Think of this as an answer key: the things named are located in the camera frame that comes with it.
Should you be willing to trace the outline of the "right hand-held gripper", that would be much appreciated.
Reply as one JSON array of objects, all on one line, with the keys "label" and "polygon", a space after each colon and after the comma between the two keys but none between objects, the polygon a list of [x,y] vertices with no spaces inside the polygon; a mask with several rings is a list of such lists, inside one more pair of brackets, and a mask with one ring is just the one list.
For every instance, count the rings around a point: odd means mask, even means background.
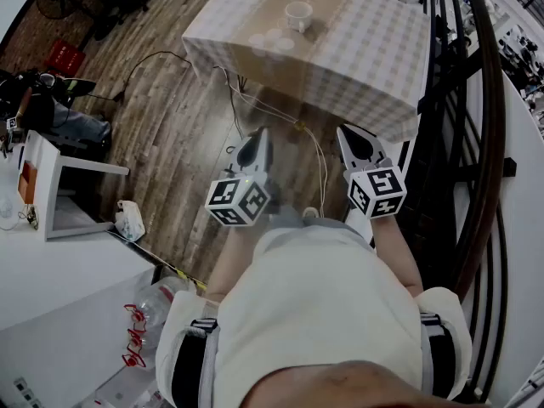
[{"label": "right hand-held gripper", "polygon": [[348,200],[366,218],[395,215],[407,194],[400,168],[378,138],[358,126],[337,127]]}]

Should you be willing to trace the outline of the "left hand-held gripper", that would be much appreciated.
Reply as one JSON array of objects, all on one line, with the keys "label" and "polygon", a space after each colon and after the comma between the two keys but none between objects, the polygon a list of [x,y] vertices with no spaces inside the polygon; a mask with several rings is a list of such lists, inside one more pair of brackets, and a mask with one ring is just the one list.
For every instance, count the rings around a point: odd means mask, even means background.
[{"label": "left hand-held gripper", "polygon": [[254,225],[270,201],[266,183],[271,162],[269,131],[261,126],[230,152],[225,176],[211,183],[207,212],[226,227]]}]

